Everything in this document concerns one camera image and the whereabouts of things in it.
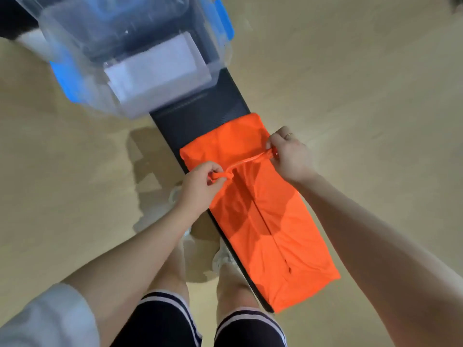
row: forearm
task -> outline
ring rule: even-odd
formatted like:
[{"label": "forearm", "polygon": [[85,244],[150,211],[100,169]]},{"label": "forearm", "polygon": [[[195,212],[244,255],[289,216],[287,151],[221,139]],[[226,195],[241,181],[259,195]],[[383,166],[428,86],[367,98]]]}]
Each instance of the forearm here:
[{"label": "forearm", "polygon": [[63,282],[95,315],[101,346],[111,344],[195,215],[174,208],[143,232],[97,257]]},{"label": "forearm", "polygon": [[461,315],[463,280],[443,262],[324,178],[317,176],[296,187],[384,321],[393,316],[427,324],[436,310],[446,320],[446,315],[447,318],[453,315],[446,311],[449,307]]}]

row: person's right arm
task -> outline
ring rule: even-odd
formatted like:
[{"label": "person's right arm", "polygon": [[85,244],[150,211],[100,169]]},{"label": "person's right arm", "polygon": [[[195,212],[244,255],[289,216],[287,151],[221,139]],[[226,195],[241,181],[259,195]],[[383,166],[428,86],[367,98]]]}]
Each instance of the person's right arm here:
[{"label": "person's right arm", "polygon": [[308,148],[288,134],[283,127],[270,137],[275,169],[312,207],[394,343],[461,346],[463,279],[318,175]]}]

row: person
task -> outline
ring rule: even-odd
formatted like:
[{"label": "person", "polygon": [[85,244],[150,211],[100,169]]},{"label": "person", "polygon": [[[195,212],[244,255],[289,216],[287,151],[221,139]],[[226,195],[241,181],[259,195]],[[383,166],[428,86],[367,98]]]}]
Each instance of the person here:
[{"label": "person", "polygon": [[[463,279],[334,188],[287,127],[271,135],[270,147],[278,151],[275,169],[313,208],[394,344],[461,345]],[[0,329],[0,346],[199,347],[182,236],[224,183],[210,185],[211,171],[223,170],[213,162],[192,170],[170,212],[35,298]],[[223,243],[212,266],[219,274],[215,345],[286,346]]]}]

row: person's left hand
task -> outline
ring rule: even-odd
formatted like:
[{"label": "person's left hand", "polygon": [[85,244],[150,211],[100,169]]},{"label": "person's left hand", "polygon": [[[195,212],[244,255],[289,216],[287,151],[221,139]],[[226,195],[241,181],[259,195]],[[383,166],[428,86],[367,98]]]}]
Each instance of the person's left hand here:
[{"label": "person's left hand", "polygon": [[217,163],[205,162],[190,171],[183,180],[182,192],[176,206],[195,217],[205,212],[226,181],[226,178],[220,178],[212,183],[208,178],[211,172],[222,173],[223,169]]}]

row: beige floor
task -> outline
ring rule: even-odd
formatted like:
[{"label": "beige floor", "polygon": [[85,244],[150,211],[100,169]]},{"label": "beige floor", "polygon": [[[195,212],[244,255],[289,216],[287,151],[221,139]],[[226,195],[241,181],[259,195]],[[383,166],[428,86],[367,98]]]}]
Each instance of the beige floor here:
[{"label": "beige floor", "polygon": [[[446,0],[224,3],[237,34],[230,71],[268,129],[290,125],[329,180],[463,274],[461,16]],[[86,115],[4,40],[0,107],[3,323],[132,236],[182,172],[149,118]],[[217,235],[206,217],[194,235],[191,305],[211,346]],[[342,279],[277,316],[289,343],[390,346],[333,256]]]}]

